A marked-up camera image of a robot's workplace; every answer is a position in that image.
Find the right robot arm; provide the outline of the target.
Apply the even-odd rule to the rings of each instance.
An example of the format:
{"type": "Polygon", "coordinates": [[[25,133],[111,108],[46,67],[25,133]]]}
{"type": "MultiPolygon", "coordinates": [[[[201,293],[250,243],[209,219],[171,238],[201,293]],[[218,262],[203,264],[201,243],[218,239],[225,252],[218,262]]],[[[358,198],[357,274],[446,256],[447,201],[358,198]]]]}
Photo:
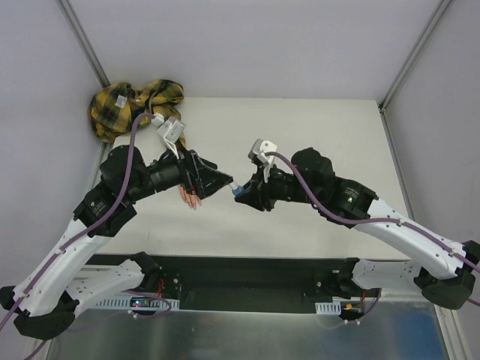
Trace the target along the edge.
{"type": "Polygon", "coordinates": [[[402,215],[375,191],[337,176],[331,160],[314,148],[287,159],[270,142],[261,142],[248,157],[256,172],[244,185],[231,184],[237,203],[261,212],[270,212],[278,201],[308,203],[327,221],[373,236],[406,256],[403,261],[345,259],[334,278],[340,296],[397,289],[450,310],[479,304],[472,297],[479,243],[453,241],[402,215]]]}

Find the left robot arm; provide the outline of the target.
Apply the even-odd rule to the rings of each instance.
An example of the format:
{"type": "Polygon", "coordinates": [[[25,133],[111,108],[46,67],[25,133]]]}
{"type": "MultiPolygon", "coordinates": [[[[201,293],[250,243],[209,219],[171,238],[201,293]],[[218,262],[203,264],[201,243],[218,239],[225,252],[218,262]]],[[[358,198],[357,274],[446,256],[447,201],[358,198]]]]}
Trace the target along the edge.
{"type": "Polygon", "coordinates": [[[233,177],[194,150],[165,151],[146,165],[133,145],[114,148],[100,165],[100,182],[73,212],[64,235],[42,263],[16,286],[1,288],[1,306],[26,337],[51,340],[85,310],[126,290],[150,290],[163,279],[160,266],[136,253],[105,274],[75,280],[79,270],[137,212],[137,201],[182,185],[201,200],[233,183],[233,177]]]}

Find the blue nail polish bottle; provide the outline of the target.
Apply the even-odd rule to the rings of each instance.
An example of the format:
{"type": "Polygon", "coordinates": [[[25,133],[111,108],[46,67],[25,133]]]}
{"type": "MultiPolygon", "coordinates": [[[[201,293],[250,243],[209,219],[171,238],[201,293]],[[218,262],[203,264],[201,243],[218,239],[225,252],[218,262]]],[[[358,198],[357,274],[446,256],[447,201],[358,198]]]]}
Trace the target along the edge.
{"type": "Polygon", "coordinates": [[[234,197],[240,196],[245,191],[245,189],[240,185],[236,185],[236,186],[232,185],[231,190],[232,190],[232,194],[233,194],[234,197]]]}

